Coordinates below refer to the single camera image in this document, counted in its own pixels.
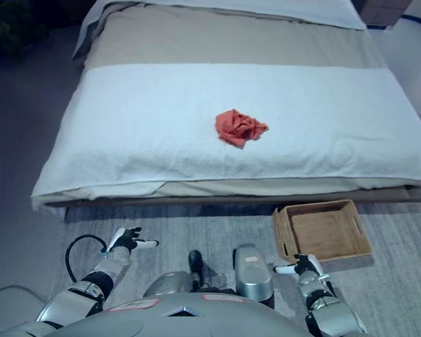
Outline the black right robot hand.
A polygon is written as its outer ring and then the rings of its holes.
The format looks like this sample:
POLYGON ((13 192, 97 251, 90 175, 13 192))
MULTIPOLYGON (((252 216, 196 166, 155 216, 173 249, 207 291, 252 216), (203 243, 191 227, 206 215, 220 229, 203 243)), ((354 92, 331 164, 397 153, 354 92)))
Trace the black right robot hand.
POLYGON ((297 263, 293 265, 275 266, 273 271, 279 275, 301 275, 303 272, 312 271, 318 276, 324 275, 323 268, 315 255, 295 255, 297 263))

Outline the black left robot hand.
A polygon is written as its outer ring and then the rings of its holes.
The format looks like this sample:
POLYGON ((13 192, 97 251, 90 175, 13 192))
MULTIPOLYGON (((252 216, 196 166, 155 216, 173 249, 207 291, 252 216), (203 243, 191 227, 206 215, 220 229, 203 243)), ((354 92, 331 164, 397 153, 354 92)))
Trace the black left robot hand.
POLYGON ((116 247, 126 247, 131 252, 133 249, 150 249, 159 245, 157 240, 140 239, 141 231, 141 227, 119 228, 112 237, 106 252, 109 253, 116 247))

